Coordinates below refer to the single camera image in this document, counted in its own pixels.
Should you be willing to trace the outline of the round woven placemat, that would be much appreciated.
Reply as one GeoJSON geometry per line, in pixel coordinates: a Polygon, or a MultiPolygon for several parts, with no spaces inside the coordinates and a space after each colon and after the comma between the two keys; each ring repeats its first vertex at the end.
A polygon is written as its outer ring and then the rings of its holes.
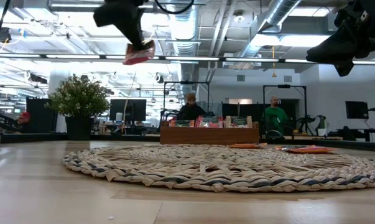
{"type": "Polygon", "coordinates": [[[295,192],[375,187],[375,160],[291,147],[113,146],[70,152],[63,165],[114,182],[209,192],[295,192]]]}

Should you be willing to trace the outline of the green cactus white pot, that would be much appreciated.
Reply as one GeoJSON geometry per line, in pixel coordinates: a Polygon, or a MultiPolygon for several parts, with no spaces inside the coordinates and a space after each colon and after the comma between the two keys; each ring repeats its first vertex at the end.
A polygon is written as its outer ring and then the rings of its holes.
{"type": "Polygon", "coordinates": [[[326,129],[327,129],[327,121],[326,117],[323,115],[319,115],[319,123],[317,126],[317,134],[318,136],[326,136],[326,129]]]}

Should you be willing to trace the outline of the red tea packet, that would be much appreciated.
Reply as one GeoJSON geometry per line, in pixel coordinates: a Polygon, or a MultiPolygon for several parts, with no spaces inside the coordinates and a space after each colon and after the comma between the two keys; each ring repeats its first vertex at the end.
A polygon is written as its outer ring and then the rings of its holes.
{"type": "Polygon", "coordinates": [[[223,128],[223,118],[219,116],[199,116],[195,126],[197,128],[223,128]]]}

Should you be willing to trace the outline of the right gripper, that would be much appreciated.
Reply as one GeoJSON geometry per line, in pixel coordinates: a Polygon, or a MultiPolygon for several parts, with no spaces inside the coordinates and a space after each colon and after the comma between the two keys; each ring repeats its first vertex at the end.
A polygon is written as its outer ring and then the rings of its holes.
{"type": "Polygon", "coordinates": [[[309,49],[306,60],[332,64],[340,77],[347,76],[354,67],[354,55],[375,49],[375,35],[370,34],[374,15],[375,0],[351,0],[337,13],[337,32],[309,49]]]}

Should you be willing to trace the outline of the black computer monitor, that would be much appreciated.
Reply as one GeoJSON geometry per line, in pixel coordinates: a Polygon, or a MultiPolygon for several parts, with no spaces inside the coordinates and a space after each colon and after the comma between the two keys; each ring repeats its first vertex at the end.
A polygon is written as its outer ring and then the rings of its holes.
{"type": "Polygon", "coordinates": [[[368,104],[365,101],[345,101],[348,119],[368,119],[368,104]]]}
{"type": "Polygon", "coordinates": [[[145,121],[146,104],[146,100],[112,99],[110,100],[109,120],[116,121],[116,114],[122,113],[126,121],[145,121]]]}

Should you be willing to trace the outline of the beige tea packet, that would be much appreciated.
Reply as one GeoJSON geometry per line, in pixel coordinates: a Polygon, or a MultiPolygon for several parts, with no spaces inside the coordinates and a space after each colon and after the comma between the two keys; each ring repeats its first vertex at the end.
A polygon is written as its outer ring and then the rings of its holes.
{"type": "Polygon", "coordinates": [[[225,121],[226,128],[252,128],[251,116],[227,116],[225,121]]]}

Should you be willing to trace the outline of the black upright panel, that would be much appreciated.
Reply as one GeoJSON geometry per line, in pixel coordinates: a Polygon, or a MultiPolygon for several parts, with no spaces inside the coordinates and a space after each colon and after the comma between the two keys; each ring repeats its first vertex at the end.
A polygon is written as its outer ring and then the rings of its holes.
{"type": "Polygon", "coordinates": [[[47,107],[47,98],[26,99],[26,111],[30,114],[29,124],[35,133],[54,133],[57,125],[57,112],[47,107]]]}

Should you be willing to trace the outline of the green potted plant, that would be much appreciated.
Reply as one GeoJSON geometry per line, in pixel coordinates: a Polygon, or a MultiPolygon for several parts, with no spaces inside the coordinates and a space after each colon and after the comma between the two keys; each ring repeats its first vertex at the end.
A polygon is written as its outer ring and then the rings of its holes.
{"type": "Polygon", "coordinates": [[[49,94],[45,107],[65,117],[69,140],[86,141],[90,139],[94,118],[110,107],[108,96],[101,81],[72,75],[49,94]]]}

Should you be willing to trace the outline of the black hanging dome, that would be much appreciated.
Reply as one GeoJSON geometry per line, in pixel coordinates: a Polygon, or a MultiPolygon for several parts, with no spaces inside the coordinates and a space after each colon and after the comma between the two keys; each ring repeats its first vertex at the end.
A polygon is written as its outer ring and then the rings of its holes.
{"type": "Polygon", "coordinates": [[[0,43],[7,44],[12,40],[10,28],[2,27],[0,29],[0,43]]]}

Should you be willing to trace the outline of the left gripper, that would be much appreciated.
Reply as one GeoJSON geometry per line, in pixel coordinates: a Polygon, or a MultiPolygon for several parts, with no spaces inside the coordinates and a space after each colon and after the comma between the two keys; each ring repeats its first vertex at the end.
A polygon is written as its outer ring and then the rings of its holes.
{"type": "Polygon", "coordinates": [[[114,25],[127,38],[135,50],[143,50],[144,38],[141,30],[143,10],[138,7],[144,0],[104,0],[97,7],[93,19],[97,27],[114,25]]]}

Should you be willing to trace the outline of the wooden three-compartment tray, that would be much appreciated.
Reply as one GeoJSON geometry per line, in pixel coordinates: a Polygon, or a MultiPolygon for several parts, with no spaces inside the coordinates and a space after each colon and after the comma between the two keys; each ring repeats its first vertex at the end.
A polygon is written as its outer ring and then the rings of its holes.
{"type": "Polygon", "coordinates": [[[172,127],[168,122],[163,122],[160,126],[161,144],[232,145],[258,142],[258,128],[172,127]]]}

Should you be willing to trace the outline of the black desk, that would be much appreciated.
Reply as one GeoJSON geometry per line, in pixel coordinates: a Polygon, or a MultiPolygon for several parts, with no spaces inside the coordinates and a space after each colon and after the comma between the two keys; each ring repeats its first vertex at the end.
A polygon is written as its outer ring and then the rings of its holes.
{"type": "Polygon", "coordinates": [[[366,142],[370,142],[374,137],[375,129],[351,129],[347,126],[344,126],[343,129],[337,129],[336,132],[345,141],[357,141],[357,139],[364,139],[366,142]]]}

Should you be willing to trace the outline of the black gantry frame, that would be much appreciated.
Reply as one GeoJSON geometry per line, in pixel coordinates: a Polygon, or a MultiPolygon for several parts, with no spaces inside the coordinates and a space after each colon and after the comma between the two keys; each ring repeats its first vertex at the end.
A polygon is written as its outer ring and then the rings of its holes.
{"type": "MultiPolygon", "coordinates": [[[[297,92],[298,89],[297,88],[302,88],[303,89],[303,102],[304,102],[304,117],[307,117],[307,87],[306,86],[303,86],[303,85],[289,85],[289,84],[280,84],[280,85],[263,85],[262,86],[262,105],[263,105],[263,113],[262,113],[262,116],[264,118],[264,122],[266,123],[266,116],[265,116],[265,99],[266,99],[266,88],[269,87],[269,88],[294,88],[297,92]]],[[[307,121],[304,121],[303,122],[303,126],[305,126],[305,132],[307,133],[308,130],[308,122],[307,121]]]]}
{"type": "MultiPolygon", "coordinates": [[[[196,84],[206,84],[207,85],[207,87],[208,87],[208,100],[210,99],[210,95],[209,95],[209,83],[208,82],[191,82],[191,81],[180,81],[180,82],[164,82],[164,102],[163,102],[163,106],[164,106],[164,109],[160,112],[160,121],[161,121],[161,123],[163,122],[163,121],[166,121],[166,119],[163,119],[163,116],[164,116],[164,113],[165,113],[165,111],[169,111],[169,110],[167,110],[166,108],[165,108],[165,96],[166,96],[166,92],[168,91],[168,89],[166,88],[166,85],[168,84],[168,83],[173,83],[173,84],[176,84],[176,83],[178,83],[178,84],[180,84],[181,86],[183,86],[183,85],[192,85],[192,84],[194,84],[194,85],[196,85],[196,84]]],[[[177,120],[177,113],[179,112],[179,110],[175,113],[175,117],[174,117],[174,120],[177,120]]]]}

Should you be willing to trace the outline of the silver ventilation duct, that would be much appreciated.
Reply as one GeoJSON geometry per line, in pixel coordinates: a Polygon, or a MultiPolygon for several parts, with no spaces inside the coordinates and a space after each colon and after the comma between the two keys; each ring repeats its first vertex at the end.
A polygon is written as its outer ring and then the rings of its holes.
{"type": "MultiPolygon", "coordinates": [[[[191,6],[181,14],[169,14],[171,38],[173,43],[174,54],[182,57],[197,56],[198,44],[198,6],[191,6]]],[[[195,82],[197,79],[197,64],[182,62],[178,69],[180,81],[195,82]]]]}
{"type": "Polygon", "coordinates": [[[272,0],[266,12],[255,16],[249,28],[250,41],[239,53],[238,57],[254,57],[268,34],[279,34],[282,23],[302,0],[272,0]]]}

